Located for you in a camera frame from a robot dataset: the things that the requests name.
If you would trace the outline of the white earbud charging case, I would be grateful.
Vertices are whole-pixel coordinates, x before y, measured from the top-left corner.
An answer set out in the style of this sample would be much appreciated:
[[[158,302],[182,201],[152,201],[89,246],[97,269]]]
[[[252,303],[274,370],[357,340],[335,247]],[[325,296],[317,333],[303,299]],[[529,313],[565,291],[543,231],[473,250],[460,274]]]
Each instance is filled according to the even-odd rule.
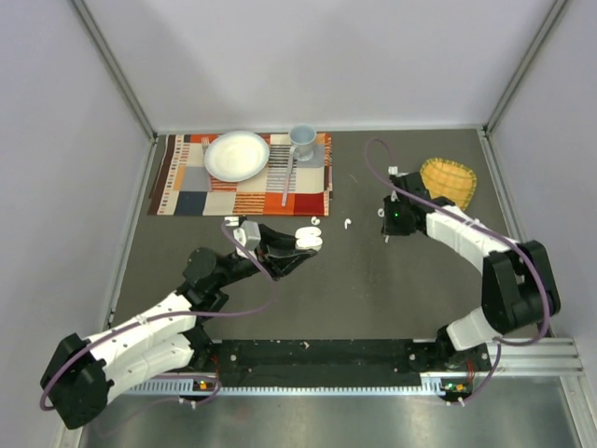
[[[314,226],[297,229],[295,239],[295,247],[299,250],[318,251],[323,245],[322,232]]]

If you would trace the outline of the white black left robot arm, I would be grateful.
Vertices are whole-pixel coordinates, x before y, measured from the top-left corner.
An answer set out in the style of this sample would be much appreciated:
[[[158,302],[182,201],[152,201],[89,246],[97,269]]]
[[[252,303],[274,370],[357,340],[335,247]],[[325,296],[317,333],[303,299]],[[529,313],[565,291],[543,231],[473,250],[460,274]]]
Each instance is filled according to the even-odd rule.
[[[67,428],[77,429],[134,386],[168,371],[205,368],[212,349],[203,324],[225,316],[224,288],[257,273],[274,287],[323,246],[315,226],[285,234],[242,219],[225,221],[221,230],[233,251],[192,251],[183,283],[165,299],[111,329],[63,338],[40,381],[40,409],[56,412]]]

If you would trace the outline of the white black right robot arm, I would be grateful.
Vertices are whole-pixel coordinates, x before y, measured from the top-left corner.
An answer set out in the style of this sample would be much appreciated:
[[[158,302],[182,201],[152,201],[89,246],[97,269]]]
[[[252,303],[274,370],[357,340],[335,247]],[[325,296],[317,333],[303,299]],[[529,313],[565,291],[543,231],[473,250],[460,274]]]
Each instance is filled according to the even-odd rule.
[[[521,243],[469,217],[452,200],[432,198],[420,173],[388,169],[392,192],[383,200],[382,235],[419,232],[446,245],[481,274],[481,303],[466,316],[440,328],[435,357],[454,370],[470,351],[510,332],[537,324],[561,310],[561,299],[547,249],[537,241]]]

